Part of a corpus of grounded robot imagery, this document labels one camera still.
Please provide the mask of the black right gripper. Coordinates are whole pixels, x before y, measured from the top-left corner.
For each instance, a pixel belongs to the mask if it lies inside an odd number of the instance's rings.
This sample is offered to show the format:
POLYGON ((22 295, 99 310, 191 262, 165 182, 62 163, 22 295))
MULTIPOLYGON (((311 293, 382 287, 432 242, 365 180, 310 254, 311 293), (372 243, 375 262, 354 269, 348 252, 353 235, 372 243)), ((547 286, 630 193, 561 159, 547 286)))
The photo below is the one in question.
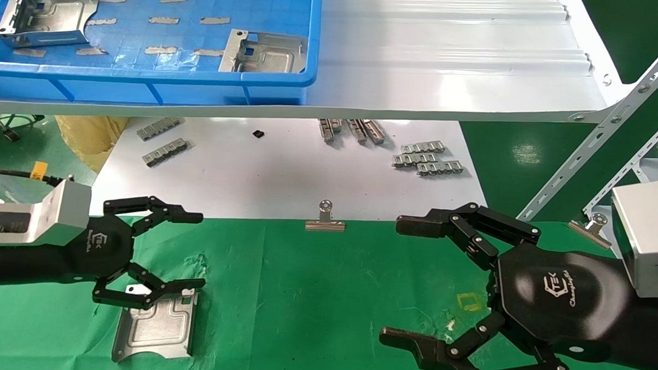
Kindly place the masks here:
POLYGON ((538 228, 476 203, 431 209, 423 217, 399 216, 396 232, 446 237, 483 271, 494 269, 499 257, 496 284, 502 313, 490 313, 453 344, 393 327, 380 330, 381 344, 411 352, 421 370, 480 370, 471 355, 500 332, 536 360, 500 370, 569 370, 554 353, 616 362, 632 346, 627 316, 633 288, 618 259, 542 250, 535 246, 538 228), (519 246, 499 256, 484 234, 519 246))

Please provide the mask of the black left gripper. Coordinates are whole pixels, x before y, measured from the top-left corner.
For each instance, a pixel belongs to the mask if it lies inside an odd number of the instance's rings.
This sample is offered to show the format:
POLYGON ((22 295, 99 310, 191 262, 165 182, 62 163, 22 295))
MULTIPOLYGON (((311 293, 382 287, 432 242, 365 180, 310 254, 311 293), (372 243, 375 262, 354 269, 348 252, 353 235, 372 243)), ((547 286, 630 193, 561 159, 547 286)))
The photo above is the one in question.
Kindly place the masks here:
POLYGON ((164 282, 146 268, 130 263, 134 239, 163 222, 201 223, 202 213, 188 212, 177 204, 166 204, 155 196, 107 200, 106 215, 150 212, 133 223, 132 228, 118 216, 90 217, 82 233, 67 244, 67 263, 71 279, 96 281, 92 301, 136 310, 148 310, 165 295, 184 290, 198 290, 205 279, 182 279, 164 282), (149 293, 133 294, 109 290, 108 285, 124 273, 145 286, 149 293))

